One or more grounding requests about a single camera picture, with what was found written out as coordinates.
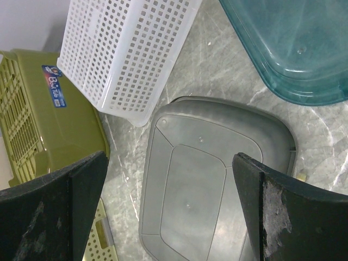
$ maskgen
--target translucent teal tray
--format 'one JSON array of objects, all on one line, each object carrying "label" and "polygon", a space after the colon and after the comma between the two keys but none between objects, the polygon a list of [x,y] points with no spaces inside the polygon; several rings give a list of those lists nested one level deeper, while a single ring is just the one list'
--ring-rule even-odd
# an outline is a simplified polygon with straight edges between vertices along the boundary
[{"label": "translucent teal tray", "polygon": [[300,105],[348,99],[348,1],[220,3],[274,94]]}]

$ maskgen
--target yellow-green plastic piece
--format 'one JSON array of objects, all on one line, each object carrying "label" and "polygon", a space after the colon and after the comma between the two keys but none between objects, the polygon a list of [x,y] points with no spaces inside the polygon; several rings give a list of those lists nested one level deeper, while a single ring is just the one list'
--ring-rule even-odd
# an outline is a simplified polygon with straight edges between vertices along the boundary
[{"label": "yellow-green plastic piece", "polygon": [[91,233],[88,237],[83,261],[118,261],[114,245],[102,247],[102,245],[107,242],[104,231],[110,228],[97,226],[96,224],[100,223],[101,220],[106,218],[107,215],[104,209],[104,204],[102,199],[100,199],[96,215],[94,217]]},{"label": "yellow-green plastic piece", "polygon": [[66,107],[56,108],[42,65],[58,53],[0,52],[0,127],[14,179],[11,187],[66,167],[109,145],[95,108],[65,77]]}]

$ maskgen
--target sticker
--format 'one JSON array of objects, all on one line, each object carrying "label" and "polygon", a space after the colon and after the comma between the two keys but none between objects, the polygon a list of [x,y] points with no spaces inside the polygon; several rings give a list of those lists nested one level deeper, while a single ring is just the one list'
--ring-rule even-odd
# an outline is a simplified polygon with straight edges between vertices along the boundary
[{"label": "sticker", "polygon": [[53,105],[56,108],[66,107],[64,95],[58,80],[59,77],[63,76],[62,72],[57,67],[51,65],[43,65],[42,70],[45,74],[49,92],[51,93]]}]

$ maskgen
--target white basket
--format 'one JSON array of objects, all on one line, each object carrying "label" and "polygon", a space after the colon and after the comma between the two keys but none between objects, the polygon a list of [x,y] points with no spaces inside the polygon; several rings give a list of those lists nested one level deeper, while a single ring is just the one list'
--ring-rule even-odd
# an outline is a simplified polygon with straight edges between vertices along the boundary
[{"label": "white basket", "polygon": [[57,65],[99,111],[149,120],[202,0],[71,0]]}]

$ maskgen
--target marble floor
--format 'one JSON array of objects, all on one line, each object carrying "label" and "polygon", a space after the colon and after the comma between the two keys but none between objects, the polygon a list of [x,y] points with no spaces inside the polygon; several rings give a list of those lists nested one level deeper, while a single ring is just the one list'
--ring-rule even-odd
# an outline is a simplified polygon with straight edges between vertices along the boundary
[{"label": "marble floor", "polygon": [[[297,142],[295,175],[348,194],[348,103],[302,107],[285,102],[262,82],[218,0],[203,0],[157,108],[179,96],[224,98],[268,111]],[[111,156],[102,192],[120,261],[151,260],[138,238],[141,184],[150,123],[142,128],[101,115]]]}]

